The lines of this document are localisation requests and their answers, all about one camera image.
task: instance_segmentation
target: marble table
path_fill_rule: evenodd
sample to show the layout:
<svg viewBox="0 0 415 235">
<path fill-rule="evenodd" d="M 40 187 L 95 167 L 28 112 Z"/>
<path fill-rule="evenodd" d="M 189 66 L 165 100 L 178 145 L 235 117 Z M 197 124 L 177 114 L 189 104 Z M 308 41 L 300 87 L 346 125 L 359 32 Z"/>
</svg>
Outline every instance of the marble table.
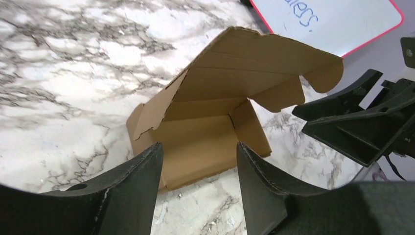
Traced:
<svg viewBox="0 0 415 235">
<path fill-rule="evenodd" d="M 258 30 L 238 0 L 0 0 L 0 183 L 66 189 L 132 158 L 133 108 L 230 25 Z M 323 188 L 359 171 L 292 108 L 255 108 L 272 164 Z M 246 234 L 237 170 L 159 195 L 152 234 Z"/>
</svg>

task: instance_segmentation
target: black cable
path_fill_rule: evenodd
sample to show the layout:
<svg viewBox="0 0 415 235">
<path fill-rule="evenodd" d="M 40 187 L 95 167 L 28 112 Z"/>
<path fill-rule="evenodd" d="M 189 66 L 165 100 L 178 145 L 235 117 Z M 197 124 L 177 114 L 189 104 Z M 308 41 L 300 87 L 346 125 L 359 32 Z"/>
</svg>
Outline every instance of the black cable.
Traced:
<svg viewBox="0 0 415 235">
<path fill-rule="evenodd" d="M 403 181 L 406 181 L 405 180 L 405 178 L 403 178 L 402 177 L 402 175 L 401 174 L 399 174 L 399 171 L 398 171 L 398 169 L 396 168 L 396 166 L 392 163 L 392 161 L 391 161 L 391 159 L 389 158 L 389 156 L 385 156 L 385 158 L 386 158 L 386 161 L 388 161 L 388 163 L 389 163 L 389 165 L 391 166 L 391 168 L 392 168 L 392 171 L 399 177 L 399 178 L 401 178 Z"/>
</svg>

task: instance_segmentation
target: box lid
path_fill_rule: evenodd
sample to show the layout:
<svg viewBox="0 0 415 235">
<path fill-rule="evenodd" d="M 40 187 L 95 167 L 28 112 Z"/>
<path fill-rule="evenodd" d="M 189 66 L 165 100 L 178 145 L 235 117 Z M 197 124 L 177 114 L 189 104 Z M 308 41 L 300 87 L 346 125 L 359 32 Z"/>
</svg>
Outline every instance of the box lid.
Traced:
<svg viewBox="0 0 415 235">
<path fill-rule="evenodd" d="M 305 101 L 299 76 L 325 93 L 340 81 L 343 60 L 298 41 L 229 27 L 162 91 L 136 108 L 133 139 L 157 129 L 172 102 L 251 98 L 270 112 Z"/>
</svg>

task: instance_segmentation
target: whiteboard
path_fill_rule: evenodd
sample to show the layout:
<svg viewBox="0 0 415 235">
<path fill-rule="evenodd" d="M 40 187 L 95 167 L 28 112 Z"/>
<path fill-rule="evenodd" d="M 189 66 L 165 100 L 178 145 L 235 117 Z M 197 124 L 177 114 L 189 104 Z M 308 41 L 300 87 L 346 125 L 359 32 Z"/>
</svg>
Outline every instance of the whiteboard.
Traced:
<svg viewBox="0 0 415 235">
<path fill-rule="evenodd" d="M 345 57 L 403 23 L 392 0 L 251 0 L 268 29 Z"/>
</svg>

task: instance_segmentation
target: open cardboard box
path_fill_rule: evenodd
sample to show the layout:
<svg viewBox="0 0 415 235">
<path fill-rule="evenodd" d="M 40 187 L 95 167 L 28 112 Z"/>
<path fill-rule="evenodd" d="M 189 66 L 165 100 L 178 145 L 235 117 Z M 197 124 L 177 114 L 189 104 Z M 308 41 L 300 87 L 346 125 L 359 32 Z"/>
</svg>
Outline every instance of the open cardboard box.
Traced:
<svg viewBox="0 0 415 235">
<path fill-rule="evenodd" d="M 236 144 L 261 156 L 270 146 L 248 98 L 277 113 L 304 103 L 299 76 L 325 93 L 341 79 L 340 57 L 278 35 L 230 27 L 127 120 L 135 155 L 164 146 L 160 190 L 236 166 Z"/>
</svg>

